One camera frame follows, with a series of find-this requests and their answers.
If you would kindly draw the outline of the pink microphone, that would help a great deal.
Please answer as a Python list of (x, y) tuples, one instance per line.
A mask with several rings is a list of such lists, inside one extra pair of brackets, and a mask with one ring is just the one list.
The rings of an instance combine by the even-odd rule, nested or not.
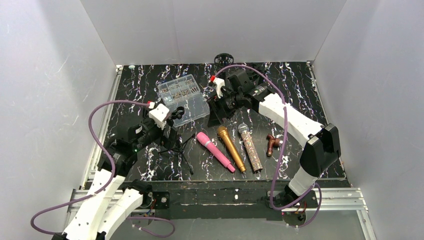
[(212, 143), (211, 139), (204, 132), (199, 132), (195, 137), (226, 169), (231, 173), (236, 171), (230, 160)]

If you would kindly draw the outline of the glitter silver-head microphone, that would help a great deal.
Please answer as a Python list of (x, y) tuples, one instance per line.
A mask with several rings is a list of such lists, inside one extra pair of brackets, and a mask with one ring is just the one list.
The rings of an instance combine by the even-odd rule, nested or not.
[(255, 144), (253, 142), (252, 136), (250, 134), (248, 125), (243, 122), (238, 126), (237, 129), (242, 138), (253, 172), (260, 172), (263, 169), (263, 166), (256, 150)]

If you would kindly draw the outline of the small black tripod stand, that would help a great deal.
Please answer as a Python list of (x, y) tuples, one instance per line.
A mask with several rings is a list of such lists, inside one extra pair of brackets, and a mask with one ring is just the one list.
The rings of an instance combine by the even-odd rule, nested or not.
[(185, 148), (188, 142), (195, 137), (195, 134), (193, 133), (187, 140), (182, 141), (182, 135), (179, 134), (177, 128), (174, 127), (175, 120), (182, 119), (184, 114), (185, 108), (183, 106), (178, 106), (176, 110), (174, 110), (166, 119), (166, 126), (168, 127), (168, 130), (165, 130), (164, 133), (168, 133), (168, 135), (163, 135), (160, 139), (159, 145), (164, 147), (165, 150), (160, 151), (159, 154), (161, 155), (166, 152), (177, 153), (177, 155), (181, 157), (182, 160), (184, 160), (187, 164), (189, 173), (193, 175), (193, 167), (190, 165), (189, 161), (185, 157)]

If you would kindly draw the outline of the black round-base microphone stand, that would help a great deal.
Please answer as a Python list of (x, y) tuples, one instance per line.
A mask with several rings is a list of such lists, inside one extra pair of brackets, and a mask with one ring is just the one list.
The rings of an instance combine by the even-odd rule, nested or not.
[(265, 79), (261, 76), (264, 75), (264, 71), (261, 66), (253, 64), (251, 68), (244, 67), (243, 69), (246, 71), (251, 82), (261, 84), (265, 81)]

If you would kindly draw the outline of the gold microphone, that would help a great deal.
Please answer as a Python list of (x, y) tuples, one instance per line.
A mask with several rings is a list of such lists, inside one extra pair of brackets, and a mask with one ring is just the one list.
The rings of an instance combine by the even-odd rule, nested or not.
[(246, 172), (246, 167), (244, 162), (242, 161), (242, 158), (234, 144), (234, 142), (232, 141), (232, 139), (230, 138), (230, 134), (228, 132), (228, 129), (221, 125), (218, 127), (217, 129), (217, 134), (218, 136), (222, 139), (225, 147), (227, 148), (227, 150), (229, 151), (232, 159), (234, 160), (237, 168), (239, 169), (239, 171), (244, 174)]

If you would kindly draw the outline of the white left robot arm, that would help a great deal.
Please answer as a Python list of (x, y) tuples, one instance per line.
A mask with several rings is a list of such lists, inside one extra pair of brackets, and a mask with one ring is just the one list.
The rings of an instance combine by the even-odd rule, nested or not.
[(153, 200), (152, 185), (134, 180), (123, 188), (122, 196), (109, 206), (118, 188), (137, 161), (136, 151), (164, 135), (166, 125), (173, 125), (181, 114), (154, 109), (129, 130), (131, 142), (117, 140), (106, 149), (107, 159), (100, 162), (92, 185), (76, 215), (54, 240), (109, 240), (119, 226), (140, 207), (144, 200)]

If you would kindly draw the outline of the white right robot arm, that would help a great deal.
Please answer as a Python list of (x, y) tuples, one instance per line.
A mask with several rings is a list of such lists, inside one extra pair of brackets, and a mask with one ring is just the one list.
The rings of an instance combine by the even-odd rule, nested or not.
[(299, 170), (285, 187), (286, 195), (300, 197), (333, 163), (341, 157), (338, 128), (305, 116), (285, 101), (282, 92), (263, 73), (249, 66), (221, 78), (223, 70), (211, 76), (216, 93), (208, 99), (210, 109), (208, 126), (223, 124), (235, 111), (246, 108), (272, 120), (287, 135), (303, 147)]

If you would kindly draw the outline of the black tripod microphone stand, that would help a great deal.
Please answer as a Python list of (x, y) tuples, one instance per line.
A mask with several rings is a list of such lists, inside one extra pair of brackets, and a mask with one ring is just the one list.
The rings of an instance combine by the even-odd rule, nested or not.
[(226, 67), (234, 64), (234, 57), (229, 53), (220, 53), (214, 57), (214, 64)]

